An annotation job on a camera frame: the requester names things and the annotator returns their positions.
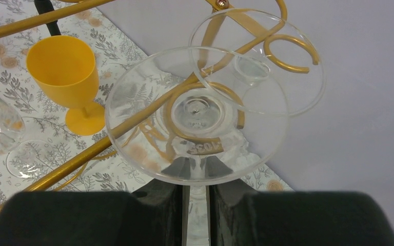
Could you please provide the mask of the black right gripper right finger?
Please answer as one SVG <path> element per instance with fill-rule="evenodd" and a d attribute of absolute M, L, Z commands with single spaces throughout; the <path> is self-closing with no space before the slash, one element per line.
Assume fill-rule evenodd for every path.
<path fill-rule="evenodd" d="M 260 192 L 240 179 L 209 187 L 211 245 L 394 245 L 381 207 L 360 192 Z"/>

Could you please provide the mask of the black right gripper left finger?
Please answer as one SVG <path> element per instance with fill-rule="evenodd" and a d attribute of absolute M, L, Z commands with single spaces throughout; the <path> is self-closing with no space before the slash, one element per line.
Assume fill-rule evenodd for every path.
<path fill-rule="evenodd" d="M 0 211 L 0 245 L 180 245 L 183 188 L 20 192 Z"/>

